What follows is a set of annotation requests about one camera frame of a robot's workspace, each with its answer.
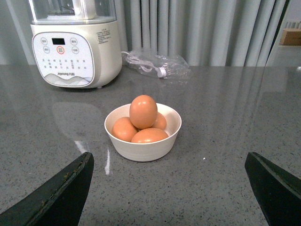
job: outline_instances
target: digital display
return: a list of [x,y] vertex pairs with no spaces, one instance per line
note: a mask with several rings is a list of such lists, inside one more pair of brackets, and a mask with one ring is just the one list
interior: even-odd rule
[[65,44],[65,39],[52,39],[52,43],[54,45],[64,45]]

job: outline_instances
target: control panel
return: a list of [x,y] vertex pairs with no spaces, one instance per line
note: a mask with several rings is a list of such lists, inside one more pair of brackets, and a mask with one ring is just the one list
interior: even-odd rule
[[94,79],[94,62],[88,41],[70,32],[43,32],[32,39],[41,75],[50,84],[83,87]]

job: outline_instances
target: white bowl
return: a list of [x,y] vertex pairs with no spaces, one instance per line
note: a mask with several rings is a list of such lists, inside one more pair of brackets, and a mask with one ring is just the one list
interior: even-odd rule
[[136,144],[115,138],[112,128],[115,121],[121,117],[129,117],[131,104],[123,105],[112,111],[104,121],[104,127],[119,154],[133,161],[153,161],[166,155],[174,145],[174,141],[179,132],[182,120],[178,112],[166,105],[157,104],[158,112],[166,119],[167,126],[165,132],[168,138],[153,143]]

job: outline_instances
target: gray curtain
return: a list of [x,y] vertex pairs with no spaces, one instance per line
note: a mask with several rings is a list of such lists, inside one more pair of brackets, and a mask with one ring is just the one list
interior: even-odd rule
[[[285,0],[115,0],[123,51],[151,48],[200,66],[265,66],[284,5]],[[1,0],[0,18],[0,64],[34,65],[27,1]]]

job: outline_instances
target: bowl of eggs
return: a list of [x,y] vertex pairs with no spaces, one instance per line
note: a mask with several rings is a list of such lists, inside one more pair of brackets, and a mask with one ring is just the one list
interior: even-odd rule
[[177,111],[148,95],[113,110],[104,127],[115,149],[133,161],[153,161],[173,147],[182,120]]

